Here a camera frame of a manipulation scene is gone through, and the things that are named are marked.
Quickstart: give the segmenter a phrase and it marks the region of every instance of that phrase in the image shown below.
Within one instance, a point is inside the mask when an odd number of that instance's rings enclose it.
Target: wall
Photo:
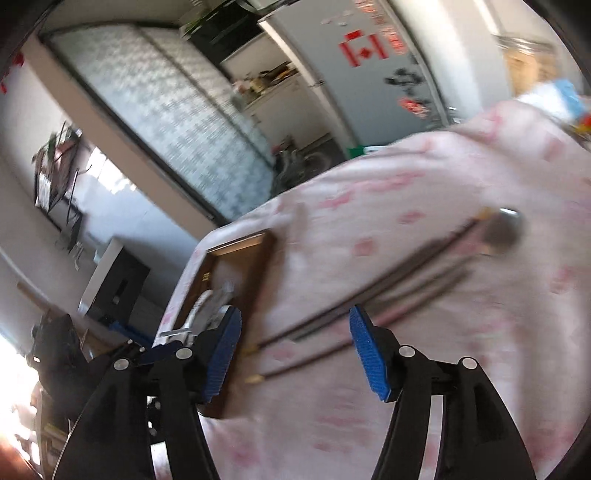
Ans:
[[[32,35],[23,47],[27,62],[56,102],[101,150],[164,213],[194,238],[214,229],[211,221],[139,148],[102,113],[51,53]]]
[[[21,352],[31,349],[31,329],[41,319],[41,310],[18,290],[21,277],[0,256],[0,335]]]
[[[51,97],[28,62],[13,69],[7,78],[8,94],[0,97],[0,156],[33,201],[31,157],[61,128],[66,114]],[[144,294],[165,307],[197,241],[174,223],[136,188],[104,155],[89,153],[94,145],[85,141],[79,150],[82,170],[75,198],[86,215],[81,239],[92,252],[106,248],[112,237],[152,271]]]
[[[52,132],[60,131],[67,117],[28,62],[13,67],[5,84],[8,93],[0,96],[0,157],[9,162],[32,199],[35,169],[31,158]]]
[[[30,347],[30,332],[41,312],[26,306],[16,291],[23,281],[44,299],[70,313],[77,324],[104,340],[116,337],[77,315],[78,304],[95,265],[84,255],[76,271],[67,251],[56,245],[57,229],[35,208],[31,196],[21,188],[8,165],[0,160],[0,296],[1,328],[20,347]]]
[[[104,251],[117,237],[151,269],[143,295],[165,308],[193,250],[195,240],[139,191],[100,151],[78,179],[76,204],[86,215],[85,245]]]
[[[43,31],[106,21],[176,24],[192,8],[191,0],[65,0],[51,13]]]
[[[249,74],[257,76],[263,70],[272,70],[286,61],[289,61],[287,56],[263,33],[222,61],[222,66],[235,79],[243,79]]]
[[[471,118],[511,98],[502,54],[474,0],[384,1],[405,21],[446,106]]]

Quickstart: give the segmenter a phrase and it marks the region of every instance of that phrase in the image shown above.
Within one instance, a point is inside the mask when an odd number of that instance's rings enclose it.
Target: canadian flag sticker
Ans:
[[[339,47],[352,67],[360,67],[362,61],[374,56],[380,60],[388,58],[375,33],[366,36],[361,30],[352,31],[345,35],[345,41]]]

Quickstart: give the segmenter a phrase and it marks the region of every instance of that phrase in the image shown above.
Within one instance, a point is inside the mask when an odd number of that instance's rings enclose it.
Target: metal rack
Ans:
[[[73,166],[80,146],[80,137],[81,132],[76,127],[64,122],[59,134],[53,133],[32,160],[35,166],[33,201],[60,233],[63,233],[65,228],[70,230],[67,240],[68,251],[76,245],[83,217],[73,203],[78,177],[78,170],[73,172]],[[62,200],[68,205],[64,226],[60,226],[50,215]]]

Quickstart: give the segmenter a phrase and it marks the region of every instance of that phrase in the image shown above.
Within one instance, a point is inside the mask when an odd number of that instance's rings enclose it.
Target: clutter on counter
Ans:
[[[293,77],[298,73],[296,66],[287,61],[273,70],[259,72],[256,76],[250,74],[244,79],[234,81],[234,91],[242,96],[245,105],[250,105],[260,96],[266,94],[273,87]]]

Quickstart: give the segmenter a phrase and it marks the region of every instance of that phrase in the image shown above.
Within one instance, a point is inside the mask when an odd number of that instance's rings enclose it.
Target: red sticker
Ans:
[[[22,67],[25,64],[25,56],[22,54],[22,52],[18,52],[14,56],[14,58],[12,59],[12,64],[18,65],[19,67]]]
[[[351,40],[355,40],[356,38],[361,38],[361,37],[363,37],[363,32],[361,30],[355,30],[354,32],[347,33],[345,35],[345,40],[351,41]]]
[[[426,118],[429,114],[429,109],[422,103],[418,103],[410,98],[401,98],[398,104],[405,110],[414,113],[419,118]]]
[[[352,67],[361,66],[362,60],[370,59],[374,54],[376,54],[381,60],[388,58],[388,53],[384,50],[379,41],[379,37],[375,33],[367,35],[371,48],[370,46],[363,46],[357,50],[352,44],[350,44],[352,40],[357,40],[362,37],[364,37],[363,32],[361,30],[355,30],[347,33],[345,35],[345,41],[339,44],[339,48]]]
[[[405,55],[408,53],[407,46],[393,27],[384,27],[380,30],[380,32],[384,37],[386,37],[386,40],[388,40],[388,43],[392,45],[392,48],[396,53],[399,55]]]
[[[376,12],[375,5],[371,0],[355,0],[355,5],[366,14],[373,14]]]

